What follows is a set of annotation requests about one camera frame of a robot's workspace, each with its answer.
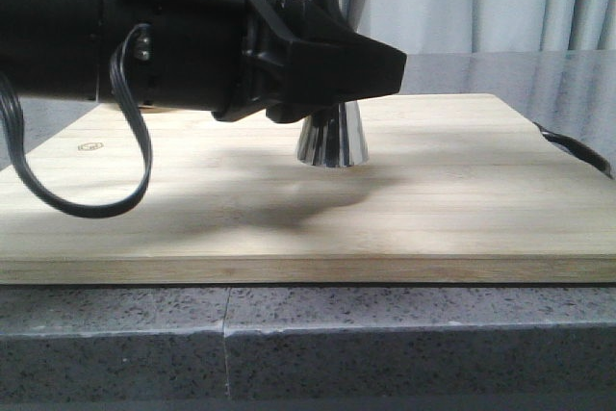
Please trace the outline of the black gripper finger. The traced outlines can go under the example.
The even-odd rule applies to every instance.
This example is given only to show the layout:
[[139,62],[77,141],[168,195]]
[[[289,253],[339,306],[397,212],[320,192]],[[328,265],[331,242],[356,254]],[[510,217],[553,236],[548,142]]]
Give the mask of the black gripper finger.
[[292,123],[347,101],[399,91],[406,55],[352,31],[310,0],[285,0],[280,13],[293,39],[285,44],[275,123]]

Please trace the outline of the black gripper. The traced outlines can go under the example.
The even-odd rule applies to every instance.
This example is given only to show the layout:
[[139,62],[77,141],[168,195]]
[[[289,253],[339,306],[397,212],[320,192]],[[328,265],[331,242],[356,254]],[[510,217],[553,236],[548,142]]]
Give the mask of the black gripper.
[[300,120],[299,41],[268,0],[99,0],[98,13],[99,101],[117,96],[115,64],[139,104]]

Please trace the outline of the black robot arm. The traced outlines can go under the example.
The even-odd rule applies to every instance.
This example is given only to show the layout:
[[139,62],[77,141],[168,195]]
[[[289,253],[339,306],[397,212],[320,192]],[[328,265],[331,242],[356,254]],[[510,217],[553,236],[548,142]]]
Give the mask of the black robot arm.
[[310,110],[306,0],[1,0],[1,70],[21,95],[290,123]]

